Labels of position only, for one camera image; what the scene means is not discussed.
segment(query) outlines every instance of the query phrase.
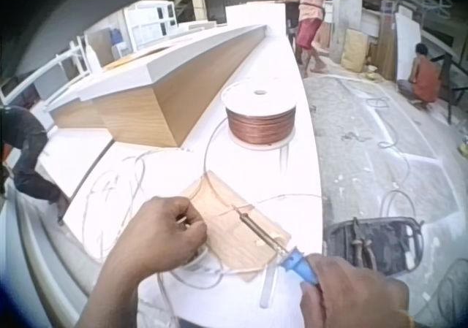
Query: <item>soldering iron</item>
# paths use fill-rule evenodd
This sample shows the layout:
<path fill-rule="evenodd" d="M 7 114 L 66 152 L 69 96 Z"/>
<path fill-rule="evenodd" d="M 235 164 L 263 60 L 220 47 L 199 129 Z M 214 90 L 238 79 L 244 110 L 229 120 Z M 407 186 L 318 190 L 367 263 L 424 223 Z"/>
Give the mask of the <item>soldering iron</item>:
<path fill-rule="evenodd" d="M 241 221 L 281 257 L 280 266 L 285 268 L 286 271 L 293 270 L 300 275 L 302 279 L 312 285 L 318 283 L 315 272 L 310 267 L 303 254 L 296 247 L 291 251 L 286 250 L 283 245 L 277 242 L 267 232 L 265 232 L 262 227 L 256 224 L 250 218 L 248 213 L 242 213 L 236 207 L 234 207 L 234 210 L 239 214 Z"/>

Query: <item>dusty floor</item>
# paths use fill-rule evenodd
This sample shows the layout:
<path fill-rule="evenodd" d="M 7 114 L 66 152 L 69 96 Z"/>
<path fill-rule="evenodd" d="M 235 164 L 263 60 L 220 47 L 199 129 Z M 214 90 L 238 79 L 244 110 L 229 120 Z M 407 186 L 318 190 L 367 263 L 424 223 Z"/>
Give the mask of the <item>dusty floor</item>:
<path fill-rule="evenodd" d="M 394 83 L 363 83 L 362 75 L 324 60 L 328 74 L 303 81 L 327 198 L 324 226 L 354 216 L 424 221 L 423 260 L 399 279 L 411 292 L 410 313 L 420 323 L 443 327 L 461 314 L 460 294 L 468 290 L 468 262 L 454 264 L 468 258 L 468 161 L 456 150 L 467 117 L 456 112 L 449 126 L 444 103 L 417 110 Z M 404 197 L 381 205 L 392 189 L 406 193 L 415 212 Z"/>

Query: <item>red shorts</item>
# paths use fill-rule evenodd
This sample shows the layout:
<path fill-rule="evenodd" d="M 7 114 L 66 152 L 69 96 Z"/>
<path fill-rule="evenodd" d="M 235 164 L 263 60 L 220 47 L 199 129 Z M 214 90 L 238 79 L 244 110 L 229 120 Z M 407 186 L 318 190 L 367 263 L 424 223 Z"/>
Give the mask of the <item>red shorts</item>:
<path fill-rule="evenodd" d="M 320 25 L 322 25 L 322 21 L 319 18 L 304 19 L 300 21 L 297 41 L 298 46 L 303 49 L 310 49 Z"/>

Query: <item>hand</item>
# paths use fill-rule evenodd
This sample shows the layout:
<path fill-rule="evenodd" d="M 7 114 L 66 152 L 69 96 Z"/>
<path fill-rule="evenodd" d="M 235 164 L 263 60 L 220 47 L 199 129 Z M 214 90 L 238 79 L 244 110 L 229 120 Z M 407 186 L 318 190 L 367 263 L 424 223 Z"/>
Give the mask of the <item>hand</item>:
<path fill-rule="evenodd" d="M 409 327 L 396 296 L 379 273 L 355 268 L 341 258 L 307 256 L 319 285 L 302 283 L 306 328 Z"/>
<path fill-rule="evenodd" d="M 177 223 L 184 216 L 188 227 Z M 190 260 L 206 237 L 206 224 L 187 198 L 154 197 L 129 222 L 107 262 L 125 267 L 122 272 L 139 283 Z"/>

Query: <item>white cabinet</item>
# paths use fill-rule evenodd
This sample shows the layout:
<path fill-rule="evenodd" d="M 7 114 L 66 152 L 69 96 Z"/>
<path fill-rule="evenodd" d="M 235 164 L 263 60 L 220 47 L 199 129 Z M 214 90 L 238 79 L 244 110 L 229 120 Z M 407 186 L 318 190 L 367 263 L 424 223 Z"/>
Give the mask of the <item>white cabinet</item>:
<path fill-rule="evenodd" d="M 134 51 L 177 32 L 174 3 L 171 1 L 139 1 L 125 8 L 124 14 Z"/>

